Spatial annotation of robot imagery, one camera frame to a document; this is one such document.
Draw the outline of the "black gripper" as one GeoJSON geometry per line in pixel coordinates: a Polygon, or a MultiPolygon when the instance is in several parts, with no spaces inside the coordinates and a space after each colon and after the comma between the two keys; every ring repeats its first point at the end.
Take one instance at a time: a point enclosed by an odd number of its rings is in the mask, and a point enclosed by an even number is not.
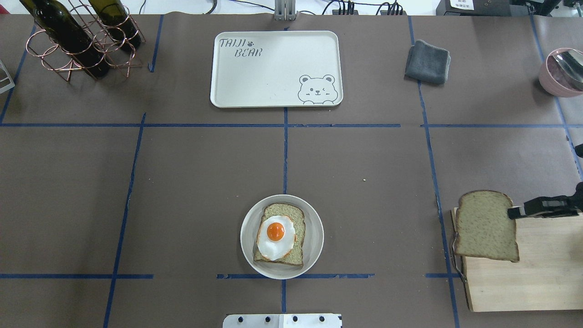
{"type": "Polygon", "coordinates": [[[509,208],[508,217],[511,220],[533,218],[558,218],[577,216],[583,212],[583,182],[575,187],[573,196],[541,196],[529,200],[522,207],[509,208]]]}

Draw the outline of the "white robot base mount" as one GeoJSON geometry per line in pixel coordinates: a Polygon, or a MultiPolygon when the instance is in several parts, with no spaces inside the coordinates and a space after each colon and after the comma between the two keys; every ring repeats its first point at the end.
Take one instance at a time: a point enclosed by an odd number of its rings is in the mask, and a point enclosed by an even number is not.
{"type": "Polygon", "coordinates": [[[223,328],[342,328],[341,314],[275,313],[227,315],[223,328]]]}

